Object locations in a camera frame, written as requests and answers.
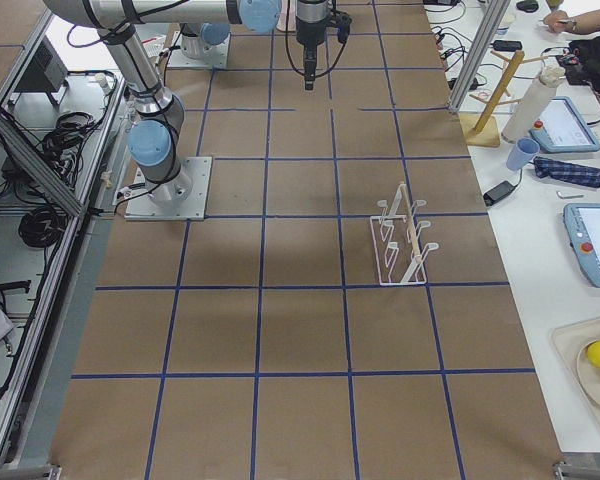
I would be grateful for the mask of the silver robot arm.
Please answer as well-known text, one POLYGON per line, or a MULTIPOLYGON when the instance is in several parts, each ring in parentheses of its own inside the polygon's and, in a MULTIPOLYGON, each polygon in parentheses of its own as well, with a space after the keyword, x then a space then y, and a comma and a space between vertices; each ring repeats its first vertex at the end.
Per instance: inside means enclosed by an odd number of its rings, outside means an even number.
POLYGON ((229 27, 253 33, 274 29, 282 11, 278 1, 49 1, 47 8, 74 26, 93 28, 133 95, 139 123, 128 135, 128 149, 139 166, 146 194, 157 202, 184 199, 193 181, 177 155, 184 122, 181 100, 165 85, 142 46, 140 24, 179 23, 229 27))

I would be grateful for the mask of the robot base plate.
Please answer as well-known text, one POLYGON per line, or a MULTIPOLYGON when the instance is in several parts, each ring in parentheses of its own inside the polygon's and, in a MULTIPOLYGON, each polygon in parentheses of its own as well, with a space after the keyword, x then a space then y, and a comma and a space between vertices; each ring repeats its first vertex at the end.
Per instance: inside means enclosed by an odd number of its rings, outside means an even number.
POLYGON ((216 45, 205 42, 205 37, 182 36, 174 32, 169 67, 188 70, 225 69, 228 60, 230 35, 216 45))
POLYGON ((151 194, 140 188, 138 199, 126 203, 128 221, 180 221, 204 219, 212 170, 211 157, 186 157, 177 177, 151 194))

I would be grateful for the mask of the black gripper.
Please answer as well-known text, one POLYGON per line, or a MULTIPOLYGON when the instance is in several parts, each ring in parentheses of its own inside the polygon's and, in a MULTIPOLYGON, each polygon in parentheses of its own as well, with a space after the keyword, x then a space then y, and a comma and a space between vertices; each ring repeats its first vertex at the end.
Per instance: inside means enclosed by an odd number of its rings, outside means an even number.
POLYGON ((303 46, 304 89, 312 91, 318 64, 318 47, 326 41, 327 29, 336 30, 337 40, 341 44, 334 60, 336 66, 349 39, 352 18, 347 12, 337 9, 336 1, 298 1, 295 22, 296 40, 303 46))

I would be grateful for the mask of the person forearm black sleeve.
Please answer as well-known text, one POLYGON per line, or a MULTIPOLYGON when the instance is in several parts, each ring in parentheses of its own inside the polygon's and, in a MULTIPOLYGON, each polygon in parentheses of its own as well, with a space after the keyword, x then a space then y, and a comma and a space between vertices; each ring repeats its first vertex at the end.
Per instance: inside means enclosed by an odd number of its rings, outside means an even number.
POLYGON ((575 16, 570 32, 577 35, 600 32, 600 9, 575 16))

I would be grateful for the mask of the person hand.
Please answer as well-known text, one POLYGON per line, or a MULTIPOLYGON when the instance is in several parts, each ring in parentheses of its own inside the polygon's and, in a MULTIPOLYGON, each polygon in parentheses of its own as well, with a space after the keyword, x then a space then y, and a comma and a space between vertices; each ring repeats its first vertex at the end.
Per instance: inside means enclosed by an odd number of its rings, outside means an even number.
POLYGON ((562 10, 556 10, 546 15, 542 24, 552 33, 570 32, 572 30, 571 17, 562 10))

